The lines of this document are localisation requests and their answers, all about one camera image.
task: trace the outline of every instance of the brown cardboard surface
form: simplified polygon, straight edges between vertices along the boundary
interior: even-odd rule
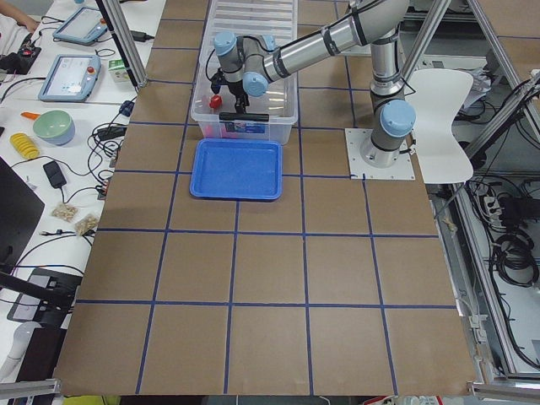
[[[307,175],[348,176],[347,147],[343,130],[302,131],[302,157]]]
[[[298,1],[298,24],[326,25],[337,17],[333,2]]]
[[[226,332],[226,308],[157,306],[141,393],[223,392]]]
[[[497,36],[540,38],[540,3],[530,0],[478,0]]]
[[[151,300],[161,232],[99,232],[86,265],[81,300]],[[126,280],[136,278],[136,283]]]
[[[369,238],[307,238],[310,302],[378,304]]]
[[[448,269],[437,239],[375,241],[382,295],[387,304],[452,305]]]
[[[540,66],[540,38],[499,38],[520,80],[531,78],[531,71]]]
[[[116,163],[116,169],[176,170],[183,132],[184,127],[180,125],[167,127],[130,125],[122,145],[130,153],[120,153],[120,159]]]
[[[386,313],[400,393],[467,395],[463,380],[473,381],[475,375],[456,310],[388,310]]]
[[[300,180],[284,177],[283,194],[275,202],[241,202],[238,227],[241,231],[301,232]]]
[[[149,312],[148,305],[77,304],[54,372],[62,393],[134,393]]]
[[[235,308],[232,315],[231,392],[308,395],[305,310]]]
[[[304,302],[300,236],[239,235],[237,243],[235,301]]]
[[[197,50],[153,49],[146,65],[148,78],[190,83],[195,74],[198,54]]]
[[[305,228],[308,232],[367,234],[361,181],[304,179]]]
[[[158,298],[226,301],[232,247],[232,235],[168,235]]]
[[[369,58],[300,76],[277,201],[191,196],[204,5],[165,6],[148,70],[181,83],[138,96],[56,372],[64,393],[463,393],[473,368],[420,174],[348,178],[342,128],[372,122],[355,90]],[[332,10],[302,0],[300,20]]]
[[[392,391],[381,310],[314,308],[310,321],[316,395]]]
[[[160,173],[116,173],[100,227],[163,229],[174,180],[173,175]]]

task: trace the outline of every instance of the clear plastic bin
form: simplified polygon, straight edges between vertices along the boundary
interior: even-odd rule
[[[199,70],[193,94],[191,117],[197,121],[205,138],[244,138],[289,141],[292,126],[298,121],[298,82],[296,74],[272,83],[262,97],[250,97],[247,112],[268,114],[268,122],[220,121],[219,113],[235,112],[235,97],[226,87],[221,89],[223,105],[218,111],[209,106],[213,92],[206,78],[205,67],[217,33],[232,31],[237,35],[274,35],[278,45],[296,39],[297,0],[213,0],[208,25],[202,40]],[[213,55],[208,63],[208,75],[219,67]]]

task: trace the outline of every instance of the blue plastic tray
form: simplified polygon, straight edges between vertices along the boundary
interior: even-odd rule
[[[283,151],[274,141],[203,139],[190,192],[195,197],[275,200],[282,191]]]

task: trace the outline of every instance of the white chair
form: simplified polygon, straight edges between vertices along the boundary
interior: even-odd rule
[[[452,134],[452,122],[473,85],[473,77],[457,70],[424,69],[414,72],[408,82],[416,90],[405,100],[416,110],[413,136],[424,183],[469,180],[473,167]]]

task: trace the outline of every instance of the black handle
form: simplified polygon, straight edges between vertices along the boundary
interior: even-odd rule
[[[254,122],[268,122],[270,121],[270,116],[268,114],[251,114],[249,112],[245,114],[240,114],[238,112],[220,112],[219,113],[220,121],[254,121]]]

